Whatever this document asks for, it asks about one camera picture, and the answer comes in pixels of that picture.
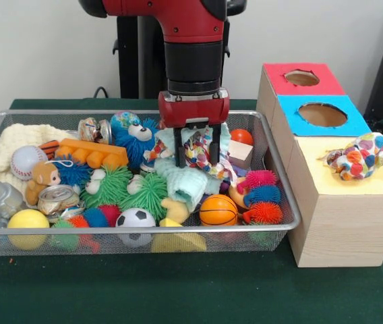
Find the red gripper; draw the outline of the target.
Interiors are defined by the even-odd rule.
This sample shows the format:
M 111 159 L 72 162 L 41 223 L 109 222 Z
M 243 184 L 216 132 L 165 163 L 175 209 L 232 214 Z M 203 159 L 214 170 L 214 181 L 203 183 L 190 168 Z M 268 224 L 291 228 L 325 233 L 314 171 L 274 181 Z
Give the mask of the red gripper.
M 221 124 L 229 114 L 230 99 L 227 90 L 201 96 L 174 95 L 169 91 L 158 94 L 160 118 L 168 128 L 174 128 L 175 163 L 184 168 L 185 148 L 181 135 L 182 128 L 188 124 L 206 123 L 212 128 L 210 143 L 210 163 L 216 165 L 220 158 Z

